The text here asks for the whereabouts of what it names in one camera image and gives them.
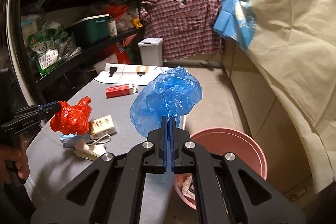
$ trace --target blue face mask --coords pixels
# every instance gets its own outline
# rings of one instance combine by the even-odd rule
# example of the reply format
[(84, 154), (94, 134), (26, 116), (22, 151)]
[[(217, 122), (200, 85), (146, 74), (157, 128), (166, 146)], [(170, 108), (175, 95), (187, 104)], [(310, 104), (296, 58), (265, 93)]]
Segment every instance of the blue face mask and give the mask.
[(84, 135), (61, 135), (60, 141), (63, 143), (63, 147), (72, 148), (79, 140), (84, 140), (85, 143), (90, 143), (92, 140), (90, 139), (89, 133), (85, 133)]

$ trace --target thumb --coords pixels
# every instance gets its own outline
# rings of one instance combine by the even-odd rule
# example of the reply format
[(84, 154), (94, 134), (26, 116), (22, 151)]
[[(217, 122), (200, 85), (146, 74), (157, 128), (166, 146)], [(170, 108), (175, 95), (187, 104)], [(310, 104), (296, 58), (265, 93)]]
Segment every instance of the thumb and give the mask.
[(13, 147), (0, 144), (0, 160), (19, 160), (21, 158), (20, 150)]

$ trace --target plaid shirt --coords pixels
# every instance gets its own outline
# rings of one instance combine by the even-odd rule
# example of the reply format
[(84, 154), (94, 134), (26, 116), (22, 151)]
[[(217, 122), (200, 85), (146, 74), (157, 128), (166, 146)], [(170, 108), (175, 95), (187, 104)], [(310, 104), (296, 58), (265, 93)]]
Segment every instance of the plaid shirt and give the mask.
[(212, 30), (221, 0), (141, 0), (145, 38), (163, 38), (163, 61), (223, 52), (224, 40)]

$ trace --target red box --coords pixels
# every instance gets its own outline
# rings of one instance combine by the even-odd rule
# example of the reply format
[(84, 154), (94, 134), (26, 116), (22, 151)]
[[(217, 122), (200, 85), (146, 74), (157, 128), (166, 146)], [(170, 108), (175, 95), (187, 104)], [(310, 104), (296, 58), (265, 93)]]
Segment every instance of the red box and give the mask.
[(106, 98), (118, 97), (136, 93), (138, 88), (133, 84), (111, 86), (106, 89)]

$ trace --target orange plastic bag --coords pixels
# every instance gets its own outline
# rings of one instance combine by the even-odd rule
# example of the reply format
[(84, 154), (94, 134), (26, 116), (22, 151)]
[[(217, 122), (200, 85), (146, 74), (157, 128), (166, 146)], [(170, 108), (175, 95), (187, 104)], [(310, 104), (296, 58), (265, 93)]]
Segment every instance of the orange plastic bag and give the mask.
[(61, 110), (51, 118), (50, 127), (53, 131), (61, 131), (64, 135), (83, 135), (89, 130), (88, 119), (92, 108), (88, 105), (91, 98), (86, 96), (77, 105), (71, 106), (67, 102), (58, 102)]

